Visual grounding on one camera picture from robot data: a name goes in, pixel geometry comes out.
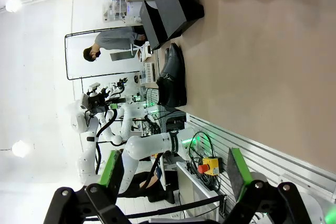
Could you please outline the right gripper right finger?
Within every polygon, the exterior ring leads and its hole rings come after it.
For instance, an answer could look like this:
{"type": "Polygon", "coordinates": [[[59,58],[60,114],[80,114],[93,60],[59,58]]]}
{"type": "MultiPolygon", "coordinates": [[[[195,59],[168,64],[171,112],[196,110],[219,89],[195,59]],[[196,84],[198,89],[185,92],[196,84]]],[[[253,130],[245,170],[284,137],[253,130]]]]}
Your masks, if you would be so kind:
{"type": "Polygon", "coordinates": [[[265,213],[271,223],[312,223],[299,191],[291,182],[274,187],[254,179],[238,148],[228,153],[228,174],[236,204],[224,223],[250,223],[255,213],[265,213]]]}

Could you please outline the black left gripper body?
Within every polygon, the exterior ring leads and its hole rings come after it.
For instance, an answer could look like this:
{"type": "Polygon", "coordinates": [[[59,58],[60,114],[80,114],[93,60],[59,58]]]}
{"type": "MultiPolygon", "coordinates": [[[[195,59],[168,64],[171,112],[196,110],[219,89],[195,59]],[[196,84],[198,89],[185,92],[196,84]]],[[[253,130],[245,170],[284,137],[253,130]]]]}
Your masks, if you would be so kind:
{"type": "Polygon", "coordinates": [[[109,92],[101,91],[99,93],[88,92],[88,110],[90,113],[105,113],[109,110],[106,98],[109,92]]]}

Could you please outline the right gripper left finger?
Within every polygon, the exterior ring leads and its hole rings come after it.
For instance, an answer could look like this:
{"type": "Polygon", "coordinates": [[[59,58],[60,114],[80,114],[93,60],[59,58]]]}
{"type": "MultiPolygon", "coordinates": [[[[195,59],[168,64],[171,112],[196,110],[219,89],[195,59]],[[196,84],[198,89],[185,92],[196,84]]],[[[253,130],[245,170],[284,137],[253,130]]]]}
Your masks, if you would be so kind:
{"type": "Polygon", "coordinates": [[[79,191],[70,187],[55,191],[44,223],[84,223],[90,217],[101,223],[130,223],[116,205],[123,174],[122,153],[112,151],[98,183],[79,191]]]}

